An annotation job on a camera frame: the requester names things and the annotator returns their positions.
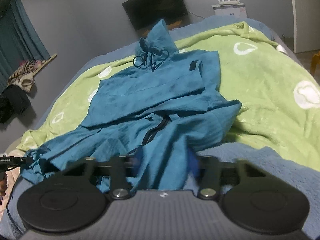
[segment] white box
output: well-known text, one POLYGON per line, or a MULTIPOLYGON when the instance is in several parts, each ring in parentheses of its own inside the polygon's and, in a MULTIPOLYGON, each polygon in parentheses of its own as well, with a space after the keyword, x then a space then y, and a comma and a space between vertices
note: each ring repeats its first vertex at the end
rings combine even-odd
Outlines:
POLYGON ((212 5, 215 15, 232 15, 237 18, 247 18, 247 11, 243 3, 239 5, 212 5))

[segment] zipper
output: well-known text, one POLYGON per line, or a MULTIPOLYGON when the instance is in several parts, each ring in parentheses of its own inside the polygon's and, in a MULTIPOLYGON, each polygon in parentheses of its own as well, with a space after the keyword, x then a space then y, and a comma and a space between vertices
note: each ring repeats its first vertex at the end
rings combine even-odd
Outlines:
POLYGON ((156 127, 147 131, 146 135, 144 136, 144 138, 142 140, 141 146, 144 146, 147 143, 151 142, 154 139, 154 137, 156 136, 156 134, 166 127, 166 125, 168 124, 169 121, 170 121, 170 117, 165 115, 164 118, 162 119, 162 121, 160 122, 160 124, 158 124, 156 127))

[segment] drawstring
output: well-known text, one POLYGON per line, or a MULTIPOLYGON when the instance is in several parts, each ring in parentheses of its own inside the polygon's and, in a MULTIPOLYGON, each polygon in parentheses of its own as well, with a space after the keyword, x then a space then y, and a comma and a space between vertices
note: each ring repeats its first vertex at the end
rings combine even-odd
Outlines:
POLYGON ((143 53, 142 56, 141 55, 135 56, 132 61, 133 65, 135 67, 141 68, 143 70, 147 70, 150 67, 152 69, 152 72, 154 72, 169 57, 169 51, 166 49, 163 49, 163 50, 151 49, 149 52, 151 52, 151 59, 150 59, 148 66, 147 66, 147 59, 148 59, 147 52, 143 53), (161 56, 163 54, 163 52, 167 53, 167 55, 165 56, 165 59, 163 59, 158 65, 156 64, 156 62, 152 63, 153 55, 156 54, 158 56, 161 56), (140 65, 135 64, 135 61, 138 57, 141 58, 141 60, 142 60, 142 63, 140 65))

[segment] green blanket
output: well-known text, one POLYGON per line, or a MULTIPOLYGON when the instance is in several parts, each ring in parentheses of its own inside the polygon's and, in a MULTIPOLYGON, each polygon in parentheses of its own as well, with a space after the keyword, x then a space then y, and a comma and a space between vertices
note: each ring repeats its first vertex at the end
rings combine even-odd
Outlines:
MULTIPOLYGON (((220 93, 243 106, 228 142, 269 146, 283 158, 320 171, 320 88, 276 42, 241 22, 176 42, 183 51, 219 51, 220 93)), ((38 130, 28 130, 18 149, 27 151, 74 130, 87 115, 99 81, 132 66, 133 56, 84 72, 54 104, 38 130)))

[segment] hand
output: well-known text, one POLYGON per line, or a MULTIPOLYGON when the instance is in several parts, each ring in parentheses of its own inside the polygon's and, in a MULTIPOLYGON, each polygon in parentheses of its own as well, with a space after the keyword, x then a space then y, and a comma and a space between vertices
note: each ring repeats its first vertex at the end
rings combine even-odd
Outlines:
POLYGON ((7 186, 7 173, 4 174, 4 179, 0 181, 0 193, 1 196, 4 197, 5 196, 5 191, 7 190, 8 186, 7 186))

